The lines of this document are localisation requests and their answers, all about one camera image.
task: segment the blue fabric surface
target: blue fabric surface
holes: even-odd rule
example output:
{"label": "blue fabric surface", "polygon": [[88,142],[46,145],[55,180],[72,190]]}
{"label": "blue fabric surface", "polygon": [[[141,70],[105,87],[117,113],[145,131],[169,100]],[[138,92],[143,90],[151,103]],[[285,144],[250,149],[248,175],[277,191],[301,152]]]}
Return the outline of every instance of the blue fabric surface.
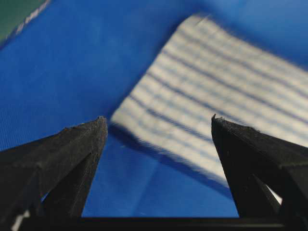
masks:
{"label": "blue fabric surface", "polygon": [[[176,26],[196,12],[213,13],[240,37],[307,68],[307,10],[299,0],[55,0],[0,50],[0,150],[110,118]],[[109,134],[83,215],[237,212],[225,189]]]}

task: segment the blue stripe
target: blue stripe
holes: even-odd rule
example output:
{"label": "blue stripe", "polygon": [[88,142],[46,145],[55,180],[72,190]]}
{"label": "blue stripe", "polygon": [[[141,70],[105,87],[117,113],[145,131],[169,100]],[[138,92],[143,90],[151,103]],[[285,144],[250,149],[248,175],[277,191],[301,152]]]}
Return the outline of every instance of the blue stripe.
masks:
{"label": "blue stripe", "polygon": [[198,72],[198,73],[200,73],[201,75],[206,75],[207,77],[211,78],[212,80],[216,81],[217,83],[219,83],[221,85],[224,85],[224,86],[226,86],[226,87],[228,87],[230,89],[233,89],[233,90],[235,90],[237,92],[240,92],[241,94],[243,94],[243,95],[245,95],[245,96],[247,96],[247,97],[249,97],[251,99],[254,99],[254,100],[256,100],[256,101],[258,101],[260,103],[263,103],[263,104],[265,104],[265,105],[267,105],[267,106],[269,106],[271,108],[274,108],[277,111],[279,111],[279,112],[281,112],[281,113],[283,113],[283,114],[285,114],[287,116],[290,116],[290,117],[292,117],[294,119],[297,119],[297,120],[305,123],[306,125],[308,125],[308,121],[307,120],[305,120],[305,119],[303,119],[303,118],[301,118],[301,117],[299,117],[297,115],[294,115],[294,114],[292,114],[292,113],[290,113],[290,112],[288,112],[288,111],[286,111],[286,110],[284,110],[282,108],[279,108],[279,107],[277,107],[275,105],[272,105],[269,102],[267,102],[267,101],[265,101],[263,99],[260,99],[259,97],[255,96],[253,94],[250,94],[250,93],[245,92],[245,91],[243,91],[243,90],[241,90],[241,89],[239,89],[239,88],[237,88],[235,86],[227,84],[224,81],[222,81],[219,78],[217,78],[216,76],[214,76],[213,74],[211,74],[211,73],[209,73],[207,71],[204,71],[204,70],[200,70],[198,67],[196,67],[196,66],[194,66],[192,64],[187,63],[185,60],[183,60],[183,59],[181,59],[181,58],[179,58],[179,57],[177,57],[177,56],[167,52],[166,50],[162,50],[161,53],[163,53],[164,55],[168,56],[170,59],[172,59],[172,60],[174,60],[174,61],[176,61],[176,62],[178,62],[178,63],[180,63],[180,64],[182,64],[182,65],[184,65],[184,66],[186,66],[186,67],[188,67],[188,68]]}
{"label": "blue stripe", "polygon": [[134,114],[132,114],[131,111],[130,111],[128,108],[120,107],[118,110],[121,111],[121,112],[123,112],[123,113],[125,113],[125,114],[127,114],[127,115],[130,116],[131,118],[135,119],[135,120],[138,122],[139,126],[142,127],[144,130],[150,131],[151,133],[156,134],[156,135],[159,135],[159,136],[168,137],[168,139],[174,140],[174,141],[176,141],[177,143],[180,143],[180,144],[182,144],[182,145],[184,145],[184,146],[186,146],[186,147],[191,148],[192,150],[196,151],[196,152],[199,153],[200,155],[206,156],[207,158],[209,158],[209,159],[211,159],[211,160],[213,160],[213,161],[215,161],[215,162],[218,162],[218,159],[217,159],[217,158],[215,158],[215,157],[209,155],[206,151],[200,150],[200,149],[196,148],[195,146],[193,146],[193,145],[191,145],[191,144],[189,144],[189,143],[187,143],[187,142],[185,142],[185,141],[182,141],[182,140],[180,140],[180,139],[174,137],[172,134],[166,134],[166,133],[164,133],[164,132],[162,132],[162,131],[159,131],[159,130],[157,130],[157,129],[153,129],[153,128],[148,127],[143,121],[139,120],[138,117],[136,117]]}
{"label": "blue stripe", "polygon": [[148,75],[149,77],[155,79],[157,82],[159,82],[159,83],[162,84],[163,86],[169,88],[170,90],[172,90],[172,91],[174,91],[174,92],[176,92],[176,93],[178,93],[178,94],[180,94],[180,95],[182,95],[182,96],[184,96],[184,97],[190,99],[191,101],[194,101],[195,103],[197,103],[197,104],[199,104],[199,105],[201,105],[201,106],[203,106],[203,107],[207,107],[207,108],[213,110],[214,113],[220,114],[220,115],[225,116],[225,117],[229,117],[229,118],[231,118],[232,120],[236,121],[237,123],[246,124],[246,123],[243,122],[240,118],[237,118],[237,117],[234,117],[234,116],[232,116],[232,115],[229,115],[229,114],[225,113],[224,111],[221,111],[220,109],[215,108],[215,107],[209,105],[208,103],[203,102],[203,101],[201,101],[201,100],[199,100],[199,99],[197,99],[197,98],[195,98],[195,97],[193,97],[193,96],[191,96],[191,95],[189,95],[189,94],[187,94],[187,93],[185,93],[185,92],[183,92],[183,91],[181,91],[181,90],[179,90],[179,89],[177,89],[177,88],[171,86],[170,84],[168,84],[167,82],[163,81],[161,78],[159,78],[158,76],[156,76],[156,75],[153,74],[153,73],[147,72],[147,75]]}
{"label": "blue stripe", "polygon": [[[190,26],[193,26],[194,29],[196,29],[197,31],[201,32],[203,35],[207,35],[207,36],[212,36],[212,35],[213,35],[213,34],[211,34],[210,31],[207,30],[204,26],[203,26],[203,27],[196,26],[195,23],[191,23],[191,22],[189,22],[189,21],[185,21],[184,23],[185,23],[185,24],[188,24],[188,25],[190,25]],[[228,49],[233,50],[233,51],[235,51],[236,53],[243,54],[243,55],[245,55],[246,57],[248,57],[249,59],[251,59],[251,58],[252,58],[252,59],[255,59],[256,56],[258,56],[258,57],[263,57],[263,55],[261,55],[261,56],[259,56],[259,55],[251,55],[251,54],[245,52],[244,50],[242,50],[242,49],[241,49],[241,46],[239,46],[238,49],[236,49],[236,47],[234,47],[232,44],[228,44],[228,43],[226,43],[226,42],[225,42],[224,40],[222,40],[222,39],[219,39],[219,38],[214,38],[214,39],[215,39],[215,41],[218,42],[218,44],[220,44],[221,46],[228,47]],[[280,70],[280,71],[283,72],[283,73],[285,73],[285,72],[288,72],[288,73],[289,73],[289,70],[288,70],[287,68],[285,68],[285,67],[283,67],[283,66],[277,65],[275,62],[271,62],[269,59],[258,59],[258,61],[259,61],[260,63],[264,64],[264,65],[269,64],[270,66],[275,67],[276,70]],[[297,79],[298,79],[299,81],[305,81],[305,80],[307,80],[307,79],[306,79],[307,76],[303,76],[302,74],[299,74],[299,75],[297,75],[297,76],[298,76]]]}
{"label": "blue stripe", "polygon": [[158,118],[160,118],[160,119],[162,119],[162,120],[164,120],[164,121],[166,121],[166,122],[168,122],[168,123],[170,123],[170,124],[180,128],[180,129],[182,129],[183,131],[186,131],[187,133],[189,133],[189,134],[191,134],[191,135],[193,135],[193,136],[195,136],[195,137],[197,137],[199,139],[205,140],[208,143],[213,143],[212,138],[210,138],[208,136],[205,136],[205,135],[201,134],[200,132],[197,132],[196,130],[194,130],[194,129],[188,127],[188,126],[185,126],[185,125],[179,123],[178,121],[176,121],[174,119],[171,119],[171,118],[169,118],[169,117],[167,117],[165,115],[162,115],[162,114],[154,111],[153,109],[147,107],[144,103],[142,103],[135,96],[129,95],[128,97],[130,97],[133,101],[135,101],[140,107],[146,109],[146,111],[148,113],[150,113],[151,115],[153,115],[155,117],[158,117]]}
{"label": "blue stripe", "polygon": [[[171,69],[167,68],[166,66],[163,66],[162,64],[159,64],[158,62],[156,62],[155,64],[156,64],[157,66],[161,67],[163,70],[166,70],[167,72],[173,74],[173,76],[175,76],[175,77],[181,79],[182,81],[185,81],[185,80],[186,80],[186,78],[184,78],[183,75],[181,75],[180,73],[177,73],[176,71],[171,70]],[[170,85],[169,85],[168,83],[164,82],[161,78],[159,78],[159,79],[160,79],[160,80],[159,80],[159,83],[161,83],[161,84],[163,84],[165,87],[169,88]],[[297,134],[297,135],[298,135],[299,137],[301,137],[301,138],[306,138],[306,139],[308,139],[308,134],[302,133],[302,132],[297,131],[297,130],[293,130],[292,127],[287,126],[287,124],[283,124],[283,123],[280,123],[279,121],[276,121],[276,120],[273,120],[273,119],[270,119],[270,118],[266,118],[266,117],[264,117],[261,113],[258,113],[257,111],[254,111],[254,110],[252,110],[252,109],[249,109],[249,108],[247,108],[247,107],[245,107],[245,106],[243,106],[243,105],[241,105],[241,104],[239,104],[239,103],[235,103],[234,101],[230,100],[230,98],[221,96],[218,92],[216,92],[216,91],[214,91],[214,90],[211,90],[210,88],[206,88],[206,87],[204,87],[204,86],[202,86],[202,85],[200,85],[200,84],[198,84],[198,83],[195,83],[195,82],[193,82],[193,81],[190,81],[190,80],[186,80],[186,81],[191,82],[191,84],[194,85],[194,86],[195,86],[196,88],[198,88],[198,89],[201,89],[201,90],[203,90],[203,91],[209,92],[211,95],[215,95],[216,97],[221,98],[221,99],[223,99],[223,100],[226,100],[228,103],[232,103],[232,104],[235,105],[236,107],[241,108],[241,109],[243,109],[243,110],[245,110],[245,111],[247,111],[247,112],[250,112],[250,113],[252,113],[253,115],[258,116],[258,117],[264,119],[265,121],[268,121],[268,122],[271,123],[271,124],[275,124],[276,126],[280,127],[280,128],[281,128],[282,130],[284,130],[284,131],[292,132],[292,133]],[[191,115],[191,116],[193,116],[193,117],[195,117],[195,118],[197,118],[197,119],[201,119],[201,118],[202,118],[202,116],[193,114],[193,113],[191,113],[189,110],[183,109],[183,108],[179,107],[178,105],[172,103],[172,101],[166,100],[166,99],[164,99],[163,97],[159,96],[158,94],[155,94],[153,91],[151,91],[151,90],[150,90],[147,86],[145,86],[144,84],[139,83],[138,86],[141,87],[141,88],[143,88],[143,89],[145,89],[145,90],[147,91],[147,93],[154,94],[157,98],[159,98],[161,101],[166,102],[168,105],[171,105],[171,106],[173,106],[174,108],[177,108],[177,109],[179,109],[179,110],[182,110],[184,113],[186,113],[186,114],[188,114],[188,115]],[[226,117],[233,117],[232,115],[230,115],[230,114],[228,114],[228,113],[225,113],[225,116],[226,116]]]}
{"label": "blue stripe", "polygon": [[248,69],[248,70],[250,70],[250,71],[252,71],[252,72],[254,72],[254,73],[256,73],[256,74],[263,76],[264,78],[270,79],[270,80],[272,80],[272,81],[276,81],[276,82],[278,82],[278,83],[280,83],[280,84],[282,84],[282,85],[284,85],[284,86],[286,86],[286,87],[292,89],[293,91],[297,92],[297,93],[300,94],[301,96],[303,96],[303,97],[305,97],[305,98],[308,99],[308,95],[307,95],[306,93],[304,93],[304,92],[303,92],[302,90],[300,90],[300,89],[297,89],[296,87],[294,87],[293,85],[291,85],[291,84],[289,84],[288,82],[284,81],[283,79],[279,79],[279,78],[276,78],[276,77],[274,77],[274,76],[272,76],[272,75],[269,75],[269,74],[267,74],[267,73],[264,73],[264,72],[262,72],[262,71],[259,71],[259,70],[255,69],[255,68],[253,68],[253,67],[252,67],[250,64],[248,64],[247,62],[238,60],[238,59],[233,58],[233,57],[231,57],[231,56],[229,56],[229,55],[226,55],[226,54],[224,54],[224,53],[221,53],[220,51],[215,50],[214,48],[208,46],[207,44],[201,42],[200,40],[192,38],[189,34],[187,34],[186,32],[184,32],[182,29],[178,30],[178,31],[177,31],[177,34],[182,35],[185,39],[187,39],[187,40],[190,41],[190,42],[198,43],[198,44],[199,44],[200,46],[202,46],[204,49],[207,49],[208,51],[210,51],[211,53],[213,53],[213,54],[215,54],[215,55],[217,55],[217,56],[220,56],[220,57],[222,57],[222,58],[224,58],[224,59],[226,59],[226,60],[228,60],[228,61],[230,61],[230,62],[237,63],[237,64],[239,64],[239,65],[245,67],[246,69]]}
{"label": "blue stripe", "polygon": [[191,49],[188,49],[187,47],[183,46],[182,44],[180,44],[180,43],[178,43],[176,41],[172,41],[168,45],[169,46],[174,46],[176,49],[181,50],[181,51],[183,51],[185,53],[188,53],[188,54],[192,55],[195,58],[199,58],[200,60],[207,62],[208,64],[214,66],[217,69],[222,69],[225,72],[228,72],[228,73],[232,74],[233,76],[237,77],[238,79],[240,79],[240,81],[242,81],[242,82],[245,81],[246,83],[248,83],[249,85],[251,85],[253,87],[258,87],[259,89],[267,90],[269,92],[272,92],[272,93],[276,94],[277,96],[279,96],[280,98],[285,99],[288,102],[291,102],[299,110],[302,110],[303,108],[305,108],[306,110],[308,109],[308,105],[307,104],[306,105],[299,104],[297,101],[290,99],[289,97],[285,96],[284,94],[281,94],[280,92],[276,91],[275,89],[268,88],[268,87],[266,87],[266,86],[264,86],[262,84],[259,84],[257,81],[248,80],[245,76],[233,72],[227,66],[217,65],[216,63],[213,63],[213,62],[209,61],[207,58],[201,57],[200,55],[197,55]]}
{"label": "blue stripe", "polygon": [[182,113],[184,113],[186,115],[190,115],[191,117],[193,117],[193,118],[195,118],[197,120],[200,120],[200,121],[202,121],[204,123],[207,123],[207,125],[209,125],[209,126],[211,125],[211,120],[210,119],[207,119],[206,117],[204,117],[202,115],[195,114],[192,111],[187,110],[187,109],[185,109],[183,107],[180,107],[179,105],[173,103],[172,101],[165,99],[159,93],[155,93],[154,91],[152,91],[147,85],[145,85],[143,83],[139,83],[138,87],[144,89],[147,93],[149,93],[151,95],[154,95],[154,97],[156,99],[166,103],[169,107],[173,107],[173,108],[181,111]]}

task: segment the black base bar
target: black base bar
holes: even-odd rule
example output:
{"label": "black base bar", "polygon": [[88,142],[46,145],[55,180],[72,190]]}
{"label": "black base bar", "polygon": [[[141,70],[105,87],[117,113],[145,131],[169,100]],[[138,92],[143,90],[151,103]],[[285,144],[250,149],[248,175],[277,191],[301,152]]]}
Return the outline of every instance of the black base bar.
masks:
{"label": "black base bar", "polygon": [[103,230],[113,228],[138,227],[178,227],[203,228],[211,230],[283,231],[286,227],[277,218],[70,218],[53,220],[36,218],[25,219],[23,230]]}

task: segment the green surface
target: green surface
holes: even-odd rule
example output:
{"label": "green surface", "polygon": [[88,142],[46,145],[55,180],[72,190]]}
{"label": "green surface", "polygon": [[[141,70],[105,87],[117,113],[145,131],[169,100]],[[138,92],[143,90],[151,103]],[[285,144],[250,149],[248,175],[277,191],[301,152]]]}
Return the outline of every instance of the green surface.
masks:
{"label": "green surface", "polygon": [[0,44],[45,0],[0,0]]}

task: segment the striped cloth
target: striped cloth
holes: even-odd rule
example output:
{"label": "striped cloth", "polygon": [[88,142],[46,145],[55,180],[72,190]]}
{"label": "striped cloth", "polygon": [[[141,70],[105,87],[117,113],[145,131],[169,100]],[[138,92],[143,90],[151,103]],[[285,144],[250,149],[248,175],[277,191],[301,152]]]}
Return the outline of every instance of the striped cloth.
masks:
{"label": "striped cloth", "polygon": [[227,186],[211,138],[213,114],[307,146],[308,73],[229,34],[185,20],[112,116],[140,145]]}

